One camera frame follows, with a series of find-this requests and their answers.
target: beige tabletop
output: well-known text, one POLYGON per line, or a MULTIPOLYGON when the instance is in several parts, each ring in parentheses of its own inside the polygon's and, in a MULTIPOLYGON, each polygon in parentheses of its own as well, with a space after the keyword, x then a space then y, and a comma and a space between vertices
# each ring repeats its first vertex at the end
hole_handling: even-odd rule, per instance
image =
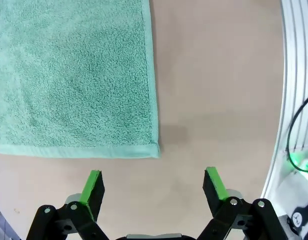
POLYGON ((279 1, 154 0, 151 11, 161 158, 0 155, 0 210, 22 239, 37 208, 61 207, 92 169, 103 172, 98 223, 110 239, 198 237, 211 219, 202 190, 207 166, 248 201, 261 195, 282 99, 279 1))

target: wire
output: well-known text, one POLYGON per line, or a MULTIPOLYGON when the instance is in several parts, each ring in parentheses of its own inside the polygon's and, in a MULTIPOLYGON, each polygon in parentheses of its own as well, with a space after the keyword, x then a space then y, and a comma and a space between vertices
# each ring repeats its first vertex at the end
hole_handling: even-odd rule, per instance
POLYGON ((299 170, 301 172, 305 172, 308 173, 308 170, 304 170, 302 168, 299 168, 298 166, 295 165, 295 163, 293 162, 292 158, 291 158, 291 153, 290 153, 290 138, 291 138, 291 132, 293 129, 293 126, 298 118, 298 116, 300 115, 300 113, 302 112, 302 110, 305 108, 305 106, 308 104, 308 98, 306 98, 306 100, 302 103, 302 105, 299 107, 299 109, 297 110, 297 112, 295 113, 295 115, 292 118, 292 121, 290 123, 289 126, 289 130, 288 130, 288 134, 287 134, 287 141, 286 141, 286 153, 287 153, 287 159, 290 161, 290 163, 292 164, 292 166, 296 169, 299 170))

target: round white logo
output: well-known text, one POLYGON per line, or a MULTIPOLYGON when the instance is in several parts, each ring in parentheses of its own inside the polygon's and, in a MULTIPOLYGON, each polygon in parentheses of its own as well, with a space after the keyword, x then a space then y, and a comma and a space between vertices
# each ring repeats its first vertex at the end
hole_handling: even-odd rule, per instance
POLYGON ((300 227, 302 224, 302 215, 299 212, 295 212, 292 216, 293 224, 295 227, 300 227))

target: terry cloth fabric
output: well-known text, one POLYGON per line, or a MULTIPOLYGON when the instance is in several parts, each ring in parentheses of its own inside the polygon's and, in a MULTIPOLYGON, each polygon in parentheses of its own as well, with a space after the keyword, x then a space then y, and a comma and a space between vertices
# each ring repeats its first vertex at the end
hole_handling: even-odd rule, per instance
POLYGON ((159 156, 149 0, 0 0, 0 153, 159 156))

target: bolt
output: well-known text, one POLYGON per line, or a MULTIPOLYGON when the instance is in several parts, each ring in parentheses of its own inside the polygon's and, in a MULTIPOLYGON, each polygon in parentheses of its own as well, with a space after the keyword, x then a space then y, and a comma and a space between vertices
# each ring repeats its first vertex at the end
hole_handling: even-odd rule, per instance
POLYGON ((77 208, 78 208, 78 206, 76 204, 73 204, 72 206, 70 206, 70 209, 72 209, 72 210, 75 210, 77 208))
POLYGON ((261 208, 264 208, 265 203, 264 203, 263 201, 259 201, 259 202, 257 203, 257 205, 259 205, 261 208))
POLYGON ((238 201, 237 201, 235 198, 232 198, 232 199, 229 201, 229 203, 235 206, 236 204, 238 204, 238 201))

